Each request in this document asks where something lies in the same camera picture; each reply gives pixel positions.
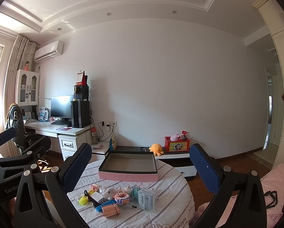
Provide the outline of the yellow highlighter marker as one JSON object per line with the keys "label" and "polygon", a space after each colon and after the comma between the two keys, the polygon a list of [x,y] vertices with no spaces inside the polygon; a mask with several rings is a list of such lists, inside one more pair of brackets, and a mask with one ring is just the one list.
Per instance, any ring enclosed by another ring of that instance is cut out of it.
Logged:
{"label": "yellow highlighter marker", "polygon": [[93,200],[90,196],[91,193],[93,193],[94,191],[87,191],[87,190],[84,190],[84,195],[79,199],[79,204],[80,205],[85,205],[85,204],[89,204],[91,203],[93,205]]}

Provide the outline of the black hair clip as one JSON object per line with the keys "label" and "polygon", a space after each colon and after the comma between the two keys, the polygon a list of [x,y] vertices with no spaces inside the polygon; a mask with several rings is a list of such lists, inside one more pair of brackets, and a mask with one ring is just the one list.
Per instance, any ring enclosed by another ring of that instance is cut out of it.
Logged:
{"label": "black hair clip", "polygon": [[91,203],[94,207],[99,206],[100,204],[94,200],[90,194],[92,194],[94,191],[91,190],[90,192],[88,192],[87,190],[84,190],[84,196],[81,198],[81,202],[82,205],[87,204],[87,203]]}

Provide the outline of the small pink white block toy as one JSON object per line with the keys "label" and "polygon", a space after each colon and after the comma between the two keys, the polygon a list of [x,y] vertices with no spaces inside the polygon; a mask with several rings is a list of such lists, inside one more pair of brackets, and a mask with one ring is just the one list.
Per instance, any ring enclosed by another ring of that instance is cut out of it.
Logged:
{"label": "small pink white block toy", "polygon": [[92,184],[92,185],[90,186],[90,190],[91,190],[91,191],[94,191],[94,192],[99,192],[99,191],[100,191],[100,188],[101,188],[101,186],[100,186],[100,185],[97,185],[97,184]]}

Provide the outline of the rose gold metal cylinder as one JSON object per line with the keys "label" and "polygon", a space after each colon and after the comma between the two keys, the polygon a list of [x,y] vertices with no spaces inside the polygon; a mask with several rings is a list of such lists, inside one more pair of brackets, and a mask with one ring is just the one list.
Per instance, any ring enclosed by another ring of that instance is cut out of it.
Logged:
{"label": "rose gold metal cylinder", "polygon": [[110,218],[119,215],[120,209],[117,204],[107,205],[102,208],[102,213],[106,218]]}

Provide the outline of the white rabbit figurine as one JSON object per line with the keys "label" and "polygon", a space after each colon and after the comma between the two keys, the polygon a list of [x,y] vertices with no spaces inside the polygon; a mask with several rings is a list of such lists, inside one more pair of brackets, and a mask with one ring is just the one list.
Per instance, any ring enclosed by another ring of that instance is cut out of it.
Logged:
{"label": "white rabbit figurine", "polygon": [[100,194],[104,197],[106,200],[112,200],[114,199],[114,196],[116,194],[116,190],[113,187],[100,187],[99,189]]}

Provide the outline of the clear tissue pack box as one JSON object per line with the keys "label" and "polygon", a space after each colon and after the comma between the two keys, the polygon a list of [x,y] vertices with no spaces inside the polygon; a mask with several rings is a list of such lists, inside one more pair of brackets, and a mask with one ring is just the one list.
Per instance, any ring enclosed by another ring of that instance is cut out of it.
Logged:
{"label": "clear tissue pack box", "polygon": [[158,193],[153,189],[142,188],[138,191],[139,208],[145,211],[155,211]]}

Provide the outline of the clear glass perfume bottle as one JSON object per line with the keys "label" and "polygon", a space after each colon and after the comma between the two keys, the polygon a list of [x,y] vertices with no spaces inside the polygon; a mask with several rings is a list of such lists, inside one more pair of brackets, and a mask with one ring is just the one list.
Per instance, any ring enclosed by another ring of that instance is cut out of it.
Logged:
{"label": "clear glass perfume bottle", "polygon": [[137,209],[138,207],[132,203],[126,203],[120,206],[122,209]]}

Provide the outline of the pink pig doll figurine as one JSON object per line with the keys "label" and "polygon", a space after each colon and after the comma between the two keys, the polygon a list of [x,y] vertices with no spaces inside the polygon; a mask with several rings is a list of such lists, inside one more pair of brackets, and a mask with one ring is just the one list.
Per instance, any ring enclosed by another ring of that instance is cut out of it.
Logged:
{"label": "pink pig doll figurine", "polygon": [[132,194],[132,188],[130,187],[130,185],[124,187],[124,188],[118,188],[117,192],[123,192],[123,193],[126,193],[128,195],[131,195]]}

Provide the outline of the teal brush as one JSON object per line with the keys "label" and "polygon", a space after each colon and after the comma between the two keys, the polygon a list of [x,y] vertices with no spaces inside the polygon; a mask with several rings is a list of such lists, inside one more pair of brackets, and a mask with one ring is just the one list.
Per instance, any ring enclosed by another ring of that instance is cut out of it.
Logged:
{"label": "teal brush", "polygon": [[140,191],[140,187],[133,187],[132,188],[132,201],[138,202],[138,192]]}

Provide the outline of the black office chair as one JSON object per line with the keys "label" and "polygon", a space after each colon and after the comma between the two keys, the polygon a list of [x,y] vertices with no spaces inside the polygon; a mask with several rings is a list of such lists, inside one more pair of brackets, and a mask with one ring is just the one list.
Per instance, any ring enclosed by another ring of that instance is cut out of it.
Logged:
{"label": "black office chair", "polygon": [[27,153],[29,150],[36,153],[39,162],[49,163],[46,161],[46,152],[51,147],[51,140],[48,136],[36,133],[28,133],[25,129],[23,114],[18,104],[12,103],[6,116],[6,130],[14,128],[16,135],[13,138],[14,144],[20,150],[21,154]]}

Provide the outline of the pink bedding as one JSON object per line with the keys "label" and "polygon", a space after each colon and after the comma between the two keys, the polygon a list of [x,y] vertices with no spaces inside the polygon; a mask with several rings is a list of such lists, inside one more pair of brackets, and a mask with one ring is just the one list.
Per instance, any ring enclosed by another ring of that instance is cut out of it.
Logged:
{"label": "pink bedding", "polygon": [[[263,187],[264,194],[268,193],[268,191],[276,191],[277,193],[277,204],[271,204],[270,206],[275,206],[267,209],[267,227],[274,227],[274,225],[277,224],[281,216],[284,214],[282,212],[282,208],[284,206],[284,164],[280,163],[279,165],[277,165],[274,169],[272,169],[264,177],[262,177],[260,181]],[[227,207],[215,227],[220,227],[225,224],[234,206],[236,198],[237,195],[230,197]],[[267,195],[264,198],[266,206],[273,201],[270,195]],[[209,202],[204,203],[198,207],[192,219],[193,224],[200,218],[200,216],[205,211],[208,205]]]}

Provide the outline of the white desk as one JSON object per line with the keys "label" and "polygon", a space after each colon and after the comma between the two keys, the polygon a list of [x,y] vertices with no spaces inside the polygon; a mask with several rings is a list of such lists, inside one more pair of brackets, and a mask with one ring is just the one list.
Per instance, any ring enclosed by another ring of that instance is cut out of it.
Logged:
{"label": "white desk", "polygon": [[50,137],[50,149],[62,153],[63,160],[73,156],[83,143],[90,145],[93,143],[91,126],[69,128],[61,125],[53,125],[51,121],[32,121],[26,123],[25,128],[34,130],[36,134]]}

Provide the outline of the black computer monitor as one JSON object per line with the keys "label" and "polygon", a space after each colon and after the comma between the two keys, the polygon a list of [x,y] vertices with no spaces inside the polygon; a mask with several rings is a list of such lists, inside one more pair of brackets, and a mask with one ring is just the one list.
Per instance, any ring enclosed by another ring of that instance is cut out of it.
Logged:
{"label": "black computer monitor", "polygon": [[51,117],[71,119],[71,102],[73,95],[55,96],[51,98]]}

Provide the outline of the white glass door cabinet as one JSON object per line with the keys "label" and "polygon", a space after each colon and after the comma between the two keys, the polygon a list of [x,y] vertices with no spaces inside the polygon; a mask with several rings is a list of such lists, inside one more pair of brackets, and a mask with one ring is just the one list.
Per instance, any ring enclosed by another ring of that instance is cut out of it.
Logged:
{"label": "white glass door cabinet", "polygon": [[18,70],[16,73],[15,103],[19,106],[38,105],[39,73]]}

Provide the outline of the black computer tower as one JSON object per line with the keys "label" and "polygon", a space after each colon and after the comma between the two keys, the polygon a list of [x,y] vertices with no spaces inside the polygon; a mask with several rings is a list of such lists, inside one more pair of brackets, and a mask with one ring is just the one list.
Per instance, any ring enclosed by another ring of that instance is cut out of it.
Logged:
{"label": "black computer tower", "polygon": [[70,102],[71,124],[73,128],[84,128],[91,124],[89,101],[77,100]]}

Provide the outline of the orange cap bottle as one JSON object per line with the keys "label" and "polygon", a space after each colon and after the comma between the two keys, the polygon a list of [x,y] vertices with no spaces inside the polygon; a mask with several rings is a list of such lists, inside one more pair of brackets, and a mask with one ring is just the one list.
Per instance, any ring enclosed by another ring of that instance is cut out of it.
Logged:
{"label": "orange cap bottle", "polygon": [[96,127],[91,127],[92,141],[93,145],[96,145],[98,142]]}

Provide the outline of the striped white quilt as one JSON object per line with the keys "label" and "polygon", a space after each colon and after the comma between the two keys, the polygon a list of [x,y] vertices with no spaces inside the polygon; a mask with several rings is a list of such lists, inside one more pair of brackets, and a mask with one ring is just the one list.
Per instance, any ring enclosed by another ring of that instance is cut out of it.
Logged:
{"label": "striped white quilt", "polygon": [[[75,189],[68,193],[73,206],[89,227],[189,227],[195,214],[195,202],[186,179],[172,166],[157,160],[158,180],[156,182],[125,182],[101,179],[98,169],[102,161],[89,163],[82,173]],[[115,190],[131,188],[132,197],[139,189],[156,191],[157,201],[153,211],[139,208],[132,202],[132,208],[120,207],[120,214],[107,218],[91,203],[80,204],[84,191],[91,185],[112,187]]]}

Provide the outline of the doll on cabinet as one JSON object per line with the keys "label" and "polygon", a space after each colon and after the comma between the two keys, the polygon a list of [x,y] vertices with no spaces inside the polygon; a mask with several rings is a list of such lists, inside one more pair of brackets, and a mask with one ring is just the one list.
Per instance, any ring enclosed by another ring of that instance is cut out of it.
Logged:
{"label": "doll on cabinet", "polygon": [[29,71],[29,65],[30,65],[30,62],[27,61],[27,62],[25,63],[25,66],[24,66],[24,70],[25,70],[25,71]]}

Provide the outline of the black speaker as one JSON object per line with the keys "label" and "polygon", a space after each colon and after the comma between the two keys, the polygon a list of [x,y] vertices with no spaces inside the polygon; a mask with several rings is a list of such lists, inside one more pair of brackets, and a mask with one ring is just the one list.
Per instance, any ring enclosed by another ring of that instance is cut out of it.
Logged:
{"label": "black speaker", "polygon": [[89,98],[89,86],[87,85],[75,85],[74,86],[74,100],[88,100]]}

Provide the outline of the snack bag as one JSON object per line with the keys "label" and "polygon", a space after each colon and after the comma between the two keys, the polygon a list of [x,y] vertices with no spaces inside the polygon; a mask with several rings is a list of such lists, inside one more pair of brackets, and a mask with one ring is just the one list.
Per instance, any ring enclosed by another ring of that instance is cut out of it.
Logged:
{"label": "snack bag", "polygon": [[116,148],[117,148],[117,140],[116,140],[115,134],[113,134],[111,136],[109,146],[110,146],[110,150],[112,150],[112,151],[116,150]]}

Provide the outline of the black white tv cabinet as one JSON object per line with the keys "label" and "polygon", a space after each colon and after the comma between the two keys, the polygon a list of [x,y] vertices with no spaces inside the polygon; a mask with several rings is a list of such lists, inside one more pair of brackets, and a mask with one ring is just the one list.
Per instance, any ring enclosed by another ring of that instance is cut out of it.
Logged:
{"label": "black white tv cabinet", "polygon": [[[179,171],[184,178],[188,181],[193,179],[196,176],[196,168],[191,162],[189,158],[188,151],[174,151],[174,152],[166,152],[165,148],[163,148],[164,154],[160,157],[155,157],[156,160],[160,160],[173,168]],[[108,155],[112,152],[108,143],[104,143],[103,149],[93,149],[91,162],[98,160],[105,160]],[[130,146],[118,146],[116,150],[113,152],[130,152],[130,153],[139,153],[145,154],[149,152],[148,147],[130,147]]]}

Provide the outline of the red paper bag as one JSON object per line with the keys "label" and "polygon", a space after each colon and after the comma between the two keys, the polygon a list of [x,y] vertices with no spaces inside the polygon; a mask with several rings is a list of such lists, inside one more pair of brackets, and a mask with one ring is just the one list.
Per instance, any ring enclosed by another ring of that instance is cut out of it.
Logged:
{"label": "red paper bag", "polygon": [[87,85],[87,79],[88,76],[85,74],[84,70],[81,70],[79,73],[77,73],[77,78],[76,78],[76,85]]}

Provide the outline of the red storage box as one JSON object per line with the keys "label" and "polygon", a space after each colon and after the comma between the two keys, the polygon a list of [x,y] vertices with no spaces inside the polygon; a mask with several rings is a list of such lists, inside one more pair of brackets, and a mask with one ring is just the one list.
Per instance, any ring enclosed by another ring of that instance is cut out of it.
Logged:
{"label": "red storage box", "polygon": [[165,150],[167,152],[184,152],[189,150],[190,140],[181,140],[173,142],[170,140],[169,136],[165,137]]}

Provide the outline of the pink and green box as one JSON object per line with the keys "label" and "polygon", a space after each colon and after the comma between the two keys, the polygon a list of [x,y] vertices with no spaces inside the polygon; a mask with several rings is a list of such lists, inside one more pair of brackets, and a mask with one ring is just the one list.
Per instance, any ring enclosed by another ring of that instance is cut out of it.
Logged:
{"label": "pink and green box", "polygon": [[156,182],[154,154],[138,151],[110,151],[98,168],[101,179],[126,182]]}

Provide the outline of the pink plush toy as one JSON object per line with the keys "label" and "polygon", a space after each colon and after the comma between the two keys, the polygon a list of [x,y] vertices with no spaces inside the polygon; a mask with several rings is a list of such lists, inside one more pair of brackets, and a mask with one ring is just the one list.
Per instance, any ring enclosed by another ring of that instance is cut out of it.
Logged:
{"label": "pink plush toy", "polygon": [[173,134],[173,135],[170,137],[170,141],[171,141],[171,142],[176,142],[179,138],[180,138],[179,133],[176,133],[176,134]]}

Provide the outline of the white air conditioner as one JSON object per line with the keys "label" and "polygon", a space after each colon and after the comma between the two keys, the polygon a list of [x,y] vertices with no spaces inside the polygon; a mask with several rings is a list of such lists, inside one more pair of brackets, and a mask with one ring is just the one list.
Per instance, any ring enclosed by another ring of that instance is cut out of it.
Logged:
{"label": "white air conditioner", "polygon": [[44,47],[39,48],[34,56],[34,61],[39,63],[49,58],[57,57],[62,54],[64,43],[62,41],[55,41]]}

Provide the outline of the orange octopus plush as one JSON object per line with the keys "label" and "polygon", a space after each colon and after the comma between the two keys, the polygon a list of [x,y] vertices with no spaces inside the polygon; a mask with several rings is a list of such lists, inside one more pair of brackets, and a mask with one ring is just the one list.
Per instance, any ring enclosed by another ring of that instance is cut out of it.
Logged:
{"label": "orange octopus plush", "polygon": [[149,147],[149,151],[153,152],[155,157],[160,157],[164,154],[163,147],[160,144],[153,144]]}

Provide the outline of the wall power sockets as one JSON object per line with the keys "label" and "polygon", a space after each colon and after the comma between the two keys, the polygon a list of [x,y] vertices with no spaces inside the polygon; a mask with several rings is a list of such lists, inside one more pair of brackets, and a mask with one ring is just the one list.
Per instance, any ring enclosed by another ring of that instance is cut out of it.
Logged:
{"label": "wall power sockets", "polygon": [[117,121],[101,121],[99,126],[102,129],[111,130],[117,127]]}

